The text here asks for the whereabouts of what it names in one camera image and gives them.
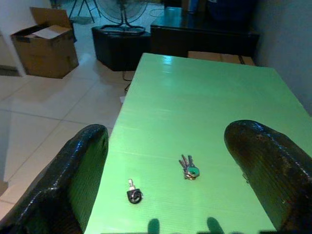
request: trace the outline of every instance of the white tile floor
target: white tile floor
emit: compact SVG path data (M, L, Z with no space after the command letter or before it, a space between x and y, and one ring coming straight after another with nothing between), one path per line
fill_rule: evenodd
M69 12L71 3L63 6ZM136 24L147 27L149 15L161 5L150 4ZM0 156L5 156L4 180L9 188L0 197L0 219L14 206L37 174L54 158L67 140L92 123L111 133L119 114L120 96L129 82L96 60L91 27L107 23L74 24L79 66L63 79L34 76L0 76ZM86 8L81 16L89 16ZM134 72L127 72L131 79Z

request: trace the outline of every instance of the black desk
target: black desk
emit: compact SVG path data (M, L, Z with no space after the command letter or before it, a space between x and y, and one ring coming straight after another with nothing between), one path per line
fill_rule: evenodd
M252 56L259 34L241 23L218 22L167 7L151 24L152 53L187 57L188 51Z

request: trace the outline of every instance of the black ottoman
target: black ottoman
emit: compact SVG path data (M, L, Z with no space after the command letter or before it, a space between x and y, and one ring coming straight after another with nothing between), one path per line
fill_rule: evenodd
M122 35L93 27L92 35L97 59L113 71L134 71L142 54L151 50L151 35L147 32Z

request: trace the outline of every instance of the fan stand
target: fan stand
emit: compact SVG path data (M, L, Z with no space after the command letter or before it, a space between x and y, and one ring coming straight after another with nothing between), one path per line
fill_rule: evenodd
M145 28L142 26L131 25L127 20L127 14L124 6L120 5L120 17L121 22L119 24L106 24L101 27L101 30L107 33L127 34L127 35L141 35L145 32Z

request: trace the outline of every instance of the table surface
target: table surface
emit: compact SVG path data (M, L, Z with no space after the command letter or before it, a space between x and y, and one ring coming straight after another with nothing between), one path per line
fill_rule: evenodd
M273 225L223 139L252 119L312 155L312 118L274 69L144 54L110 138L86 234L258 233ZM192 155L200 176L185 180ZM131 204L132 178L144 194Z
M248 25L236 22L220 22L209 18L204 13L195 15L182 11L181 7L166 7L164 14L151 24L151 27L185 29L193 31L257 35Z

